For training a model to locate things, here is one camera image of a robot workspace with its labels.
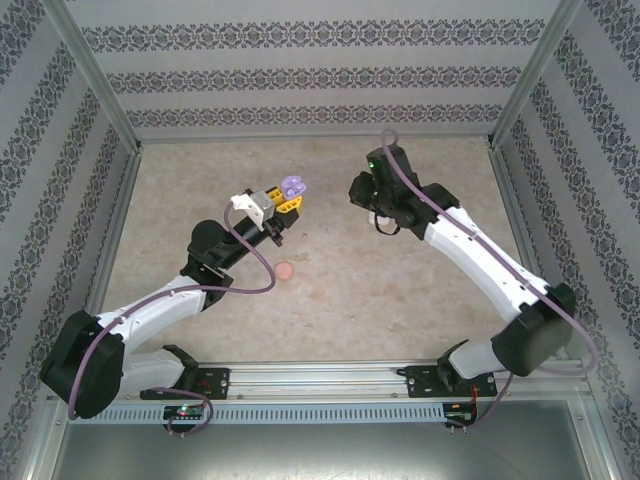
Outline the right aluminium frame post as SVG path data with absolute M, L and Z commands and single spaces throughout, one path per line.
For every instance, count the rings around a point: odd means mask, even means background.
M 582 2 L 583 0 L 559 0 L 495 127 L 487 136 L 490 151 L 495 151 L 504 142 Z

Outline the left aluminium frame post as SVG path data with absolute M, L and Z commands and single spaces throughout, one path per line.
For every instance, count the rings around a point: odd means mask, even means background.
M 121 140 L 135 153 L 139 153 L 141 151 L 141 140 L 135 133 L 106 74 L 69 10 L 66 0 L 39 1 Z

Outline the purple round charging case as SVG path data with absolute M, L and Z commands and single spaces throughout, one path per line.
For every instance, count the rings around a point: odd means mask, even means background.
M 291 200 L 303 195 L 307 186 L 301 176 L 290 175 L 282 180 L 280 188 L 284 198 L 286 200 Z

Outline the aluminium side rail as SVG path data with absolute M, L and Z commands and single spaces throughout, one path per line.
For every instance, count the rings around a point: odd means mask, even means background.
M 499 150 L 489 148 L 488 156 L 516 244 L 518 263 L 528 272 L 539 278 L 543 278 L 534 254 L 533 244 L 528 235 L 524 216 L 521 213 L 514 187 L 504 163 L 503 155 Z M 541 366 L 542 369 L 551 370 L 551 364 L 553 362 L 567 358 L 565 344 L 571 338 L 570 326 L 566 322 L 563 322 L 563 326 L 556 328 L 554 333 L 560 333 L 561 343 L 558 345 L 556 351 L 552 353 Z
M 103 228 L 99 230 L 100 235 L 95 238 L 94 246 L 98 246 L 98 250 L 90 264 L 91 270 L 90 275 L 86 278 L 84 297 L 80 303 L 74 305 L 74 308 L 68 304 L 66 314 L 74 313 L 80 309 L 96 314 L 103 309 L 143 152 L 143 145 L 132 151 L 127 159 L 126 167 L 117 177 L 117 183 L 112 189 L 106 190 L 107 194 L 112 193 L 113 196 L 108 203 L 109 209 Z

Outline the right aluminium side rail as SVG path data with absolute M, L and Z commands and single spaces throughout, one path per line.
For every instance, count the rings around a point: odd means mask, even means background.
M 533 244 L 528 235 L 524 216 L 521 213 L 514 187 L 504 163 L 503 155 L 499 150 L 489 148 L 488 156 L 516 244 L 518 263 L 528 272 L 539 278 L 543 278 L 534 254 Z M 554 333 L 560 333 L 561 343 L 558 345 L 556 351 L 552 353 L 541 366 L 542 369 L 551 370 L 551 364 L 553 362 L 567 358 L 565 344 L 571 338 L 570 326 L 566 322 L 563 322 L 563 326 L 556 328 Z

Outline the aluminium frame post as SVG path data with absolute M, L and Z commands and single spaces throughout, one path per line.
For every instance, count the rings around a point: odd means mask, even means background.
M 583 0 L 559 0 L 495 127 L 487 136 L 490 151 L 495 151 L 504 142 L 582 2 Z
M 141 151 L 141 140 L 135 133 L 106 74 L 69 10 L 66 0 L 39 1 L 121 140 L 135 153 L 139 153 Z

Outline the left aluminium side rail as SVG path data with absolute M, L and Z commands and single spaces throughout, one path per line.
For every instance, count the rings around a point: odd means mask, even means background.
M 68 304 L 66 314 L 74 313 L 80 309 L 96 314 L 103 309 L 143 152 L 143 145 L 132 151 L 127 159 L 126 167 L 117 177 L 117 183 L 112 189 L 106 190 L 107 194 L 112 193 L 113 196 L 108 203 L 109 209 L 103 228 L 99 230 L 100 235 L 95 238 L 94 246 L 98 246 L 98 250 L 90 264 L 91 270 L 90 275 L 86 278 L 84 297 L 80 303 L 74 305 L 74 308 Z

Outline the aluminium mounting rail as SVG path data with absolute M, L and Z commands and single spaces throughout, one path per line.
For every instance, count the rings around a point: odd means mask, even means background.
M 374 363 L 239 363 L 199 364 L 201 368 L 228 368 L 230 384 L 227 399 L 232 398 L 360 398 L 399 397 L 410 398 L 406 379 L 396 373 L 410 365 Z M 182 366 L 172 356 L 157 359 L 137 355 L 134 362 L 122 372 L 109 367 L 102 373 L 87 371 L 81 379 L 81 394 L 76 408 L 88 408 L 89 416 L 109 406 L 114 399 L 137 395 L 147 389 L 163 392 L 181 375 Z M 499 388 L 506 385 L 510 374 L 490 371 L 490 380 Z

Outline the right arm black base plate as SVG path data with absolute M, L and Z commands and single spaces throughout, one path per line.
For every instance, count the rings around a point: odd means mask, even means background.
M 405 377 L 410 398 L 497 396 L 495 381 L 490 380 L 492 373 L 464 379 L 455 370 L 436 365 L 410 365 L 398 369 L 396 373 Z

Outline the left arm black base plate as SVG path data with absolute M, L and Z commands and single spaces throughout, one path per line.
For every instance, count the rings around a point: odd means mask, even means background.
M 226 400 L 230 384 L 228 368 L 197 368 L 185 370 L 171 389 L 199 394 L 209 400 Z M 140 392 L 142 400 L 189 399 L 187 394 L 167 393 L 147 389 Z

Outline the grey metal sheet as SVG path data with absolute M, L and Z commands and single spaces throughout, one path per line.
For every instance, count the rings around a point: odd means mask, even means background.
M 507 401 L 467 431 L 436 423 L 68 422 L 45 407 L 19 480 L 624 480 L 587 400 Z

